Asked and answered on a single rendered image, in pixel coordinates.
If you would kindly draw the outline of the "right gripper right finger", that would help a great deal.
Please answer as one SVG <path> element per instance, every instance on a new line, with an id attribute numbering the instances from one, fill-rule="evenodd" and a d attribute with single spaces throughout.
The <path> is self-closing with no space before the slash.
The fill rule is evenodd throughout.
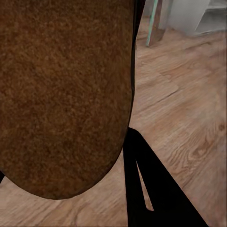
<path id="1" fill-rule="evenodd" d="M 131 127 L 123 158 L 128 227 L 208 227 L 149 144 Z M 154 211 L 146 208 L 137 164 Z"/>

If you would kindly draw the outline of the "sandal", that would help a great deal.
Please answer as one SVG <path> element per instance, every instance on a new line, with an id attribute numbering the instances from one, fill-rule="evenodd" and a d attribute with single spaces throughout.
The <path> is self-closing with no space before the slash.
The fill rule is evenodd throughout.
<path id="1" fill-rule="evenodd" d="M 70 199 L 123 148 L 146 0 L 0 0 L 0 171 Z"/>

